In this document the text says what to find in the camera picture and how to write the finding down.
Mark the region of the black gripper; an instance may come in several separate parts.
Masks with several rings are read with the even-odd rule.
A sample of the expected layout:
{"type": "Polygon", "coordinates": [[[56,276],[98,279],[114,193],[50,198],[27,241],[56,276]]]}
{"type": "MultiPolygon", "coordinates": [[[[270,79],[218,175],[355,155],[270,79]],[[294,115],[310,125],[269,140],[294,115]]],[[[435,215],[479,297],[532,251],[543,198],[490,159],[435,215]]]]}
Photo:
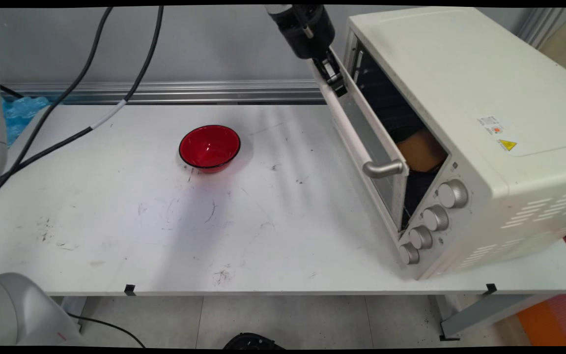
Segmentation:
{"type": "Polygon", "coordinates": [[[269,5],[269,16],[294,54],[300,59],[312,59],[337,98],[347,94],[339,61],[330,49],[335,29],[326,8],[323,5],[269,5]]]}

